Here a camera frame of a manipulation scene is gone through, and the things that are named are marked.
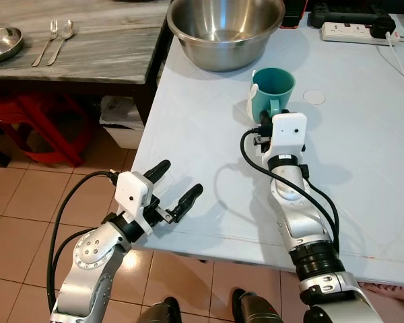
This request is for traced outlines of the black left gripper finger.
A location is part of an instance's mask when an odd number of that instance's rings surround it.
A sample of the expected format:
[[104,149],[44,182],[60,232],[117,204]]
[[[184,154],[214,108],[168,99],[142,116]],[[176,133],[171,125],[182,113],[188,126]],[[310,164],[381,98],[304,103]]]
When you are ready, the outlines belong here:
[[183,197],[178,200],[177,206],[172,210],[172,221],[179,222],[192,209],[196,199],[202,194],[204,188],[201,184],[193,185]]
[[144,173],[144,178],[155,184],[159,181],[163,175],[168,171],[171,166],[171,162],[168,159],[162,160],[160,163],[156,164],[152,169]]

